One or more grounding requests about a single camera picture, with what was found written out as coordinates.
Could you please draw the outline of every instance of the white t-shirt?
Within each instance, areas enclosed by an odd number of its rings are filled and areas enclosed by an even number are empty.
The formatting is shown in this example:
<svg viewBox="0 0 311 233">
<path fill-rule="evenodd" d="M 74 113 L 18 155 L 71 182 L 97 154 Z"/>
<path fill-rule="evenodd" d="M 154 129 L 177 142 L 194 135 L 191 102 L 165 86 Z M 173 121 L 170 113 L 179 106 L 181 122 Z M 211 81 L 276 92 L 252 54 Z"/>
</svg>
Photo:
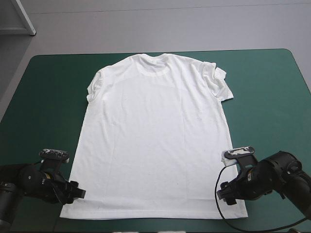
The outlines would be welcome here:
<svg viewBox="0 0 311 233">
<path fill-rule="evenodd" d="M 214 186 L 221 152 L 232 148 L 225 75 L 215 63 L 173 54 L 137 54 L 99 70 L 70 175 L 86 195 L 61 217 L 221 218 Z M 237 174 L 229 167 L 220 181 Z M 225 217 L 247 217 L 237 203 L 220 201 Z"/>
</svg>

